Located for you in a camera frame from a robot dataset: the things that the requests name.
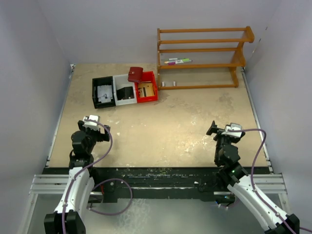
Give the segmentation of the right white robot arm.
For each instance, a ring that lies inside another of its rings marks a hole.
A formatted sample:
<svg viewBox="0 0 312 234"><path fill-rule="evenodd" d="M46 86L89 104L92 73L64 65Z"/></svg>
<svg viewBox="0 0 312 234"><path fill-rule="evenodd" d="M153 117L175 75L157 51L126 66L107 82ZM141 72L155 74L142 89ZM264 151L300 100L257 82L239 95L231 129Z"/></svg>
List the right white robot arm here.
<svg viewBox="0 0 312 234"><path fill-rule="evenodd" d="M262 129L246 129L235 123L219 128L213 121L206 135L214 134L216 142L214 163L220 170L217 173L217 186L229 190L254 215L266 234L298 234L300 221L294 214L287 214L272 202L254 182L254 164L248 173L239 163L240 156L235 146L247 132Z"/></svg>

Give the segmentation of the red leather card holder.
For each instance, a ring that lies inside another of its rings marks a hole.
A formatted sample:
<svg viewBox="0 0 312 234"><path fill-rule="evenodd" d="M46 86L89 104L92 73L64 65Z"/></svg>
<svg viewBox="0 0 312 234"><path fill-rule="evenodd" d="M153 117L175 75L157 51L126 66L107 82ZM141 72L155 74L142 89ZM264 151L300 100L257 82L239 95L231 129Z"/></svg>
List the red leather card holder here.
<svg viewBox="0 0 312 234"><path fill-rule="evenodd" d="M143 68L142 67L130 67L128 73L128 81L129 82L137 82L140 83L142 79Z"/></svg>

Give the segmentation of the red plastic bin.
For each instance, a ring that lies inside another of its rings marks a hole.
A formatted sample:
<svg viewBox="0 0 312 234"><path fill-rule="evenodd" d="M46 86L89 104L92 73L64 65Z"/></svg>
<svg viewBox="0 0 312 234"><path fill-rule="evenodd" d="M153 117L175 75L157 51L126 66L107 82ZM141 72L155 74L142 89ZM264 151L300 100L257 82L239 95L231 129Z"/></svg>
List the red plastic bin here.
<svg viewBox="0 0 312 234"><path fill-rule="evenodd" d="M137 103L158 100L157 85L153 71L143 72L141 82L135 82Z"/></svg>

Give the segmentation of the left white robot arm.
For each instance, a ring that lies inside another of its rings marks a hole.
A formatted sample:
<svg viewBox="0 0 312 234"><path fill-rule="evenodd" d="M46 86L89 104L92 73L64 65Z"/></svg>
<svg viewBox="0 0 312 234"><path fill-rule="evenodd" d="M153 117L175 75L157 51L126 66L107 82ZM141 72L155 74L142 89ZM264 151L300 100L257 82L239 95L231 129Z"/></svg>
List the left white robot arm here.
<svg viewBox="0 0 312 234"><path fill-rule="evenodd" d="M47 234L84 234L84 209L91 191L100 187L99 177L92 175L92 150L97 142L110 141L110 127L99 122L99 116L85 116L79 130L71 135L69 177L57 207L44 218Z"/></svg>

